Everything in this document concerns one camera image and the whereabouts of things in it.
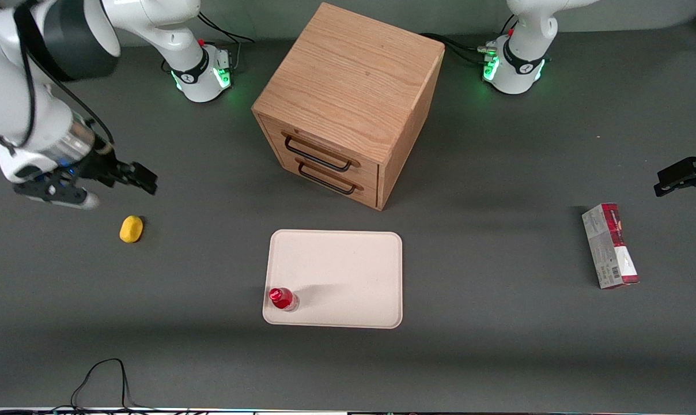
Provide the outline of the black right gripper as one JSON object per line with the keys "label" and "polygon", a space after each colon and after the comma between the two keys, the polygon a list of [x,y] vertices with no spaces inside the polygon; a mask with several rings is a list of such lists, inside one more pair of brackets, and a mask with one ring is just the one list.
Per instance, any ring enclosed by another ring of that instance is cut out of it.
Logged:
{"label": "black right gripper", "polygon": [[34,184],[42,186],[43,191],[50,195],[66,194],[80,197],[87,194],[87,191],[82,189],[79,183],[91,180],[107,187],[116,184],[134,186],[153,196],[156,193],[157,179],[155,173],[140,163],[119,162],[114,150],[106,153],[92,150],[80,161],[59,161],[51,172],[38,176]]}

